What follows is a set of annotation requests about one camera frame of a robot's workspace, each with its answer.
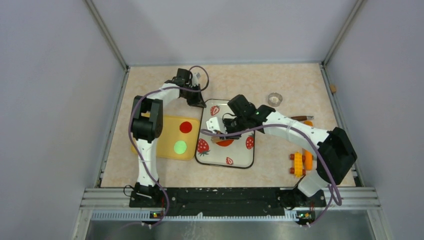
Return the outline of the orange dough disc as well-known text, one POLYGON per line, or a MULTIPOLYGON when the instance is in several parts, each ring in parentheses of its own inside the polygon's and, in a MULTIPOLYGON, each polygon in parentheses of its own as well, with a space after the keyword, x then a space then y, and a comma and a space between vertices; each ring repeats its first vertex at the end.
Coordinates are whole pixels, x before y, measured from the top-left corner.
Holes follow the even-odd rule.
POLYGON ((234 142, 234 139, 226 139, 226 140, 220 140, 220 141, 216 142, 216 144, 217 144, 218 146, 221 146, 221 147, 228 147, 228 146, 230 146, 233 142, 234 142))

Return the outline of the wooden pastry roller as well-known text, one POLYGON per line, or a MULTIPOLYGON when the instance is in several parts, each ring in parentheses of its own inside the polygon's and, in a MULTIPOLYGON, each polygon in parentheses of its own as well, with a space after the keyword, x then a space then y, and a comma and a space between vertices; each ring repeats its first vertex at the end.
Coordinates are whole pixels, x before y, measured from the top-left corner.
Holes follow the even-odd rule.
POLYGON ((214 144, 216 144, 216 142, 219 142, 219 141, 222 141, 222 140, 228 140, 228 139, 231 139, 231 138, 228 138, 228 137, 218 137, 218 136, 212 136, 211 137, 211 141, 214 144))

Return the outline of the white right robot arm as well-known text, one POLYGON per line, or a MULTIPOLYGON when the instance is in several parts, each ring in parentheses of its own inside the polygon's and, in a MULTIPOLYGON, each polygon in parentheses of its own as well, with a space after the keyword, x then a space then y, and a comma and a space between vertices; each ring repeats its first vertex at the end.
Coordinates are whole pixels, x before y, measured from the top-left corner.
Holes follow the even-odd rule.
POLYGON ((347 133, 340 127, 325 130, 307 125, 273 107, 255 107, 242 94, 232 98, 228 106, 234 117, 219 120, 217 131, 231 137, 260 131, 281 137, 316 157, 316 168, 295 186, 293 200, 299 206, 307 206, 322 188, 339 185, 358 158, 347 133))

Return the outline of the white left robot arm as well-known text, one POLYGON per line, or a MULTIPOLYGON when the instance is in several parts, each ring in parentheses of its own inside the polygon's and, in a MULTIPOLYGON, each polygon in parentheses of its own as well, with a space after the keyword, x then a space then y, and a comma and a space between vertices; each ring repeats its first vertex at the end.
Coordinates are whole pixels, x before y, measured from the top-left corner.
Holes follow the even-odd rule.
POLYGON ((160 202, 163 190, 157 173, 156 148, 164 126, 164 107, 183 98, 190 107, 205 108, 202 91, 210 84, 210 79, 206 80, 205 86, 201 86, 199 76, 191 69, 178 68, 176 75, 159 89, 137 95, 133 100, 128 123, 128 136, 138 155, 138 176, 133 191, 149 207, 160 202))

